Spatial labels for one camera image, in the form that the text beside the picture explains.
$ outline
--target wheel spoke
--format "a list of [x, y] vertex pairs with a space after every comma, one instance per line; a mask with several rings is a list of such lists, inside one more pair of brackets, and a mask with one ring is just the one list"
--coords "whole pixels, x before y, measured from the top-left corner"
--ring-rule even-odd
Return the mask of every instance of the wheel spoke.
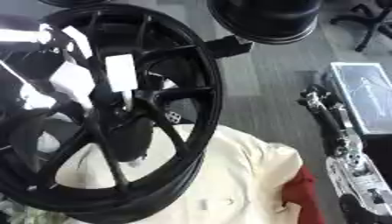
[[38, 186], [50, 187], [54, 185], [55, 176], [58, 169], [79, 149], [90, 142], [90, 137], [84, 128], [80, 130], [66, 142], [64, 142], [57, 152], [47, 161], [38, 172]]
[[121, 170], [120, 165], [117, 163], [116, 156], [113, 150], [110, 148], [110, 144], [107, 138], [102, 133], [99, 117], [96, 113], [97, 112], [93, 112], [87, 118], [87, 129], [91, 132], [91, 134], [93, 134], [94, 141], [96, 141], [101, 146], [100, 148], [103, 157], [108, 163], [110, 172], [112, 173], [115, 180], [115, 189], [122, 195], [126, 195], [128, 192], [129, 182]]
[[144, 63], [155, 63], [176, 56], [186, 56], [196, 52], [195, 45], [180, 45], [167, 49], [158, 49], [146, 52], [140, 59], [136, 61], [136, 67], [140, 67]]
[[164, 112], [160, 111], [158, 107], [150, 105], [149, 116], [150, 119], [171, 139], [179, 156], [188, 151], [186, 143], [181, 135], [174, 129], [174, 126], [167, 120]]
[[144, 47], [144, 39], [145, 34], [148, 29], [148, 24], [151, 21], [151, 16], [144, 15], [142, 25], [140, 26], [139, 32], [136, 37], [136, 45], [143, 48]]

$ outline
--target black wheel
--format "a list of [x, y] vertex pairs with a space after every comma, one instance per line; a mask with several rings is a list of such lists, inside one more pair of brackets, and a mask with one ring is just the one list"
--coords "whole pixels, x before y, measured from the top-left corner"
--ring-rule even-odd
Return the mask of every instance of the black wheel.
[[355, 51], [357, 53], [361, 53], [363, 51], [363, 49], [365, 49], [365, 45], [358, 45], [357, 47], [355, 47]]
[[336, 25], [338, 22], [339, 22], [339, 20], [338, 19], [334, 19], [334, 18], [329, 21], [329, 23], [332, 24], [332, 25]]
[[[90, 71], [97, 83], [90, 96], [95, 105], [96, 120], [91, 122], [83, 118], [78, 105], [61, 107], [78, 129], [37, 171], [20, 162], [13, 143], [5, 141], [6, 148], [0, 153], [0, 178], [4, 180], [0, 183], [1, 192], [22, 204], [66, 213], [93, 223], [137, 221], [170, 205], [197, 175], [204, 149], [221, 112], [221, 77], [205, 43], [179, 21], [132, 5], [101, 4], [74, 8], [45, 17], [43, 21], [59, 28], [72, 25], [88, 36], [94, 52], [94, 57], [89, 60]], [[139, 82], [131, 112], [123, 111], [121, 97], [107, 90], [103, 65], [103, 58], [125, 53], [131, 53], [135, 58]], [[11, 58], [22, 66], [31, 57], [13, 54]], [[170, 79], [177, 87], [162, 89], [151, 85], [154, 75], [150, 74]], [[182, 99], [191, 99], [197, 109], [192, 133], [184, 140], [165, 117], [165, 106]], [[29, 111], [27, 118], [10, 116], [8, 119], [25, 123], [26, 119], [32, 121], [47, 116], [44, 112]], [[118, 165], [128, 159], [121, 155], [128, 153], [131, 160], [148, 154], [153, 123], [171, 139], [176, 154], [147, 176], [128, 181]], [[144, 142], [135, 144], [139, 139]], [[101, 146], [115, 186], [80, 189], [56, 182], [57, 170], [89, 143]]]

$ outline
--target red fabric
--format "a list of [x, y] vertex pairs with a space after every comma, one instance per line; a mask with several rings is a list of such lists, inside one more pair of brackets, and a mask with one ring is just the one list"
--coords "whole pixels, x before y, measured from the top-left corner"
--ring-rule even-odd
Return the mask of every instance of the red fabric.
[[325, 224], [317, 206], [313, 182], [314, 177], [302, 166], [295, 178], [283, 186], [283, 203], [301, 206], [298, 224]]

